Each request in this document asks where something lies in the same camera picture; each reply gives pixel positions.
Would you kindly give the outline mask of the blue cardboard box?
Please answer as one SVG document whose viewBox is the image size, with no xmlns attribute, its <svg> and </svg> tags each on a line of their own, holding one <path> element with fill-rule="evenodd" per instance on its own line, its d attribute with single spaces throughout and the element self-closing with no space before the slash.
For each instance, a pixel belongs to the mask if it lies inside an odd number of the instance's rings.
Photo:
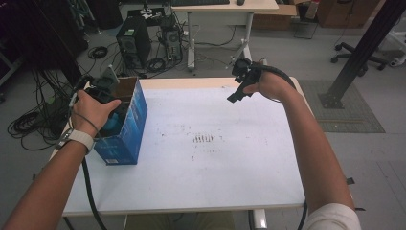
<svg viewBox="0 0 406 230">
<path fill-rule="evenodd" d="M 101 129 L 94 149 L 107 165 L 136 165 L 147 119 L 147 103 L 140 81 L 120 79 L 113 97 L 122 102 Z"/>
</svg>

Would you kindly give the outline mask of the person's right hand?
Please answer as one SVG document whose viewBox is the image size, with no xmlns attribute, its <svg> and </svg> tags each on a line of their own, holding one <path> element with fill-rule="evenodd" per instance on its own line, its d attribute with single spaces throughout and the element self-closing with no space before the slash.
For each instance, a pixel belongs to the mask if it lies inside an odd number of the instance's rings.
<svg viewBox="0 0 406 230">
<path fill-rule="evenodd" d="M 278 100 L 281 102 L 291 90 L 292 87 L 285 80 L 270 72 L 263 72 L 257 83 L 243 88 L 245 94 L 259 92 L 263 97 L 269 100 Z"/>
</svg>

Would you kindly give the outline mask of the black metal stand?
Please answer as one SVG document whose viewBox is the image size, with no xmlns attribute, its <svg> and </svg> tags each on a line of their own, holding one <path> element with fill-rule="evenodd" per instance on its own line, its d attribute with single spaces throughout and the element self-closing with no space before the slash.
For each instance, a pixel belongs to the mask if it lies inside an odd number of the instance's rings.
<svg viewBox="0 0 406 230">
<path fill-rule="evenodd" d="M 358 71 L 367 63 L 369 57 L 405 11 L 406 0 L 386 0 L 331 87 L 326 93 L 318 95 L 323 108 L 344 107 L 341 99 L 357 77 Z"/>
</svg>

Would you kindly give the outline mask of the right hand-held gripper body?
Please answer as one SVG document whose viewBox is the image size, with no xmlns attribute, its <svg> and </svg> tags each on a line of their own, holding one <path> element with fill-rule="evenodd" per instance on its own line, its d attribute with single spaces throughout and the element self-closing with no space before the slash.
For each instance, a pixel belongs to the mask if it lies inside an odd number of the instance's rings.
<svg viewBox="0 0 406 230">
<path fill-rule="evenodd" d="M 261 75 L 260 67 L 260 62 L 251 61 L 247 57 L 242 57 L 235 61 L 232 75 L 235 76 L 235 81 L 238 83 L 243 83 L 244 81 L 256 83 L 259 81 Z"/>
</svg>

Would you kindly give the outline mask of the black office chair base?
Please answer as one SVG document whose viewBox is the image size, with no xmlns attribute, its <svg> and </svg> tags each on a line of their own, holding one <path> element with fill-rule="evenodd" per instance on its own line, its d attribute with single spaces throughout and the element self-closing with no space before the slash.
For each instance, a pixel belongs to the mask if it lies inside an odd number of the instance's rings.
<svg viewBox="0 0 406 230">
<path fill-rule="evenodd" d="M 354 47 L 350 46 L 349 44 L 347 44 L 345 42 L 341 42 L 341 43 L 334 46 L 335 51 L 341 51 L 342 49 L 346 49 L 347 51 L 349 51 L 349 53 L 348 54 L 335 55 L 334 57 L 332 57 L 330 59 L 331 63 L 336 63 L 339 58 L 349 58 L 351 56 L 351 54 L 355 51 Z M 375 57 L 374 55 L 369 56 L 368 61 L 378 63 L 377 69 L 379 71 L 382 71 L 388 65 L 387 60 L 385 60 L 383 58 L 380 58 L 380 57 Z M 364 64 L 362 66 L 362 68 L 359 70 L 359 76 L 362 76 L 367 71 L 368 71 L 368 65 Z"/>
</svg>

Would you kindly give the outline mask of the person's left hand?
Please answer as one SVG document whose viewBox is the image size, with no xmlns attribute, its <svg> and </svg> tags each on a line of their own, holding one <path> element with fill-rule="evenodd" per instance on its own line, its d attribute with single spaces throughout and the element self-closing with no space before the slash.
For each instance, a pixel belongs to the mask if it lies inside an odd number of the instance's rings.
<svg viewBox="0 0 406 230">
<path fill-rule="evenodd" d="M 95 137 L 105 125 L 109 114 L 121 104 L 121 101 L 99 103 L 84 90 L 79 90 L 77 96 L 79 99 L 73 105 L 73 127 Z"/>
</svg>

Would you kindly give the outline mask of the white desk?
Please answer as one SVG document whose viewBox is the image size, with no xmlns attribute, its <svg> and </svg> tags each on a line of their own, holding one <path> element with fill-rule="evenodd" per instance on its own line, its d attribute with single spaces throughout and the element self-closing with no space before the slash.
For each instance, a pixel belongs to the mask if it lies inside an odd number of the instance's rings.
<svg viewBox="0 0 406 230">
<path fill-rule="evenodd" d="M 173 12 L 184 12 L 187 16 L 188 25 L 188 52 L 187 52 L 187 68 L 190 71 L 195 69 L 195 38 L 192 35 L 192 25 L 207 24 L 209 26 L 227 25 L 245 26 L 245 36 L 240 40 L 238 50 L 231 56 L 231 60 L 227 63 L 230 66 L 238 58 L 251 58 L 249 48 L 250 35 L 252 30 L 252 22 L 255 12 L 273 12 L 279 6 L 276 0 L 245 0 L 244 5 L 238 6 L 237 0 L 230 0 L 228 5 L 209 5 L 209 6 L 186 6 L 173 7 L 170 5 Z"/>
</svg>

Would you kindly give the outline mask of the large brown cardboard box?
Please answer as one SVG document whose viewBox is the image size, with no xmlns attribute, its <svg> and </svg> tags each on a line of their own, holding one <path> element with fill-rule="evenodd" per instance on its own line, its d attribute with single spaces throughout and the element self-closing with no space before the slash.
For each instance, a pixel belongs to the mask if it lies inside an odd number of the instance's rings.
<svg viewBox="0 0 406 230">
<path fill-rule="evenodd" d="M 323 28 L 363 28 L 381 0 L 320 0 L 317 19 Z"/>
</svg>

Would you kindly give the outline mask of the dark curtain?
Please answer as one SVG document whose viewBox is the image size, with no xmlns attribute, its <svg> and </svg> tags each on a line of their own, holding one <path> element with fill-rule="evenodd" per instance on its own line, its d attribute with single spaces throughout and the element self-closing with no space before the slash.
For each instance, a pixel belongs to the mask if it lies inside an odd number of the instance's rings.
<svg viewBox="0 0 406 230">
<path fill-rule="evenodd" d="M 67 0 L 0 0 L 0 28 L 39 73 L 60 70 L 72 86 L 81 78 L 77 56 L 88 45 Z"/>
</svg>

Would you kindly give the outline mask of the grey floor mat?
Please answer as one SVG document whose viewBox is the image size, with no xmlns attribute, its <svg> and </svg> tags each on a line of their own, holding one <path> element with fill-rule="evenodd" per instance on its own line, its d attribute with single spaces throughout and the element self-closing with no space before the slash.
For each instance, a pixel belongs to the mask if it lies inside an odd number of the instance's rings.
<svg viewBox="0 0 406 230">
<path fill-rule="evenodd" d="M 300 80 L 304 96 L 324 132 L 384 133 L 385 129 L 352 84 L 340 100 L 340 108 L 324 108 L 319 98 L 328 91 L 332 80 Z"/>
</svg>

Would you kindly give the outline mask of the small open computer case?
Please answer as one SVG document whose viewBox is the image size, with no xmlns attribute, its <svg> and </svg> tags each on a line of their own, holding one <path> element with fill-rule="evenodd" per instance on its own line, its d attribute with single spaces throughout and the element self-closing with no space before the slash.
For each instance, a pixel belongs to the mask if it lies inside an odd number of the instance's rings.
<svg viewBox="0 0 406 230">
<path fill-rule="evenodd" d="M 168 60 L 180 60 L 182 58 L 182 50 L 179 30 L 175 28 L 164 28 L 163 39 L 166 46 Z"/>
</svg>

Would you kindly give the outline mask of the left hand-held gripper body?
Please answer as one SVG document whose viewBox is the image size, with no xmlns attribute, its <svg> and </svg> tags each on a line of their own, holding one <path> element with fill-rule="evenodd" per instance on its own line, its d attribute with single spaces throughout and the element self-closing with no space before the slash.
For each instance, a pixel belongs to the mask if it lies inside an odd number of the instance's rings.
<svg viewBox="0 0 406 230">
<path fill-rule="evenodd" d="M 99 78 L 92 79 L 85 92 L 99 103 L 115 100 L 113 92 L 120 83 L 112 65 L 108 65 Z"/>
</svg>

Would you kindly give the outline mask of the white table leg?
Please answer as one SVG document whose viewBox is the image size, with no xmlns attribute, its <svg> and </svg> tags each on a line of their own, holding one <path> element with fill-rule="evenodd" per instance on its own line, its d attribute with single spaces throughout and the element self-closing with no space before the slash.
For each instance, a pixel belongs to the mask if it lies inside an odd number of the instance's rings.
<svg viewBox="0 0 406 230">
<path fill-rule="evenodd" d="M 267 220 L 264 209 L 248 211 L 248 222 L 250 230 L 267 230 Z"/>
</svg>

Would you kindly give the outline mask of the wristwatch with white band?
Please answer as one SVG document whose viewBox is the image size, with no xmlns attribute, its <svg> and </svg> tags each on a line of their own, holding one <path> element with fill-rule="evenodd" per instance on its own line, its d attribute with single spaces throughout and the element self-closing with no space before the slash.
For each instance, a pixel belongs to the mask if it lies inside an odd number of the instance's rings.
<svg viewBox="0 0 406 230">
<path fill-rule="evenodd" d="M 70 141 L 76 141 L 86 146 L 86 153 L 89 153 L 94 147 L 94 139 L 89 134 L 69 128 L 64 131 L 56 143 L 56 150 L 60 150 Z"/>
</svg>

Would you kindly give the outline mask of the white table mat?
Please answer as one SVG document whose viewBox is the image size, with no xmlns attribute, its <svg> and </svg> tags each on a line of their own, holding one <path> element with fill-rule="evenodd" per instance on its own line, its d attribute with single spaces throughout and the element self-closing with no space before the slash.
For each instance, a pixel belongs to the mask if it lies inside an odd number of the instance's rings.
<svg viewBox="0 0 406 230">
<path fill-rule="evenodd" d="M 147 89 L 135 165 L 86 160 L 102 214 L 299 206 L 304 192 L 284 109 L 232 88 Z"/>
</svg>

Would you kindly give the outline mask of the black keyboard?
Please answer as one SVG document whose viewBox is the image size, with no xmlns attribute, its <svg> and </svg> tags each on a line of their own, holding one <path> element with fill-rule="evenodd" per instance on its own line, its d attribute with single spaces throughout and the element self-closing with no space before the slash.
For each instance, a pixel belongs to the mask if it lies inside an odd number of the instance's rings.
<svg viewBox="0 0 406 230">
<path fill-rule="evenodd" d="M 228 5 L 230 0 L 170 0 L 173 7 Z"/>
</svg>

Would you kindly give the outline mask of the black computer tower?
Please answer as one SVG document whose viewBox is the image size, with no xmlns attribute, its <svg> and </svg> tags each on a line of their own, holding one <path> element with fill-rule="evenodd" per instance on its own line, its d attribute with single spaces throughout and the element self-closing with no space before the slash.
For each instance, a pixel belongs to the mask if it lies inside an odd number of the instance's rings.
<svg viewBox="0 0 406 230">
<path fill-rule="evenodd" d="M 116 35 L 127 69 L 145 68 L 151 50 L 146 20 L 129 16 Z"/>
</svg>

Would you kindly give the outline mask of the white shirt sleeve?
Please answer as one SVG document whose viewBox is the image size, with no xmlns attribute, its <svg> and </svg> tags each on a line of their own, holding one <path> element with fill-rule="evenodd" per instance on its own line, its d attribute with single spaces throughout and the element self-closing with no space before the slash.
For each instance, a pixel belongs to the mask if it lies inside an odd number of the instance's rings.
<svg viewBox="0 0 406 230">
<path fill-rule="evenodd" d="M 350 207 L 329 203 L 312 212 L 304 230 L 362 230 L 359 217 Z"/>
</svg>

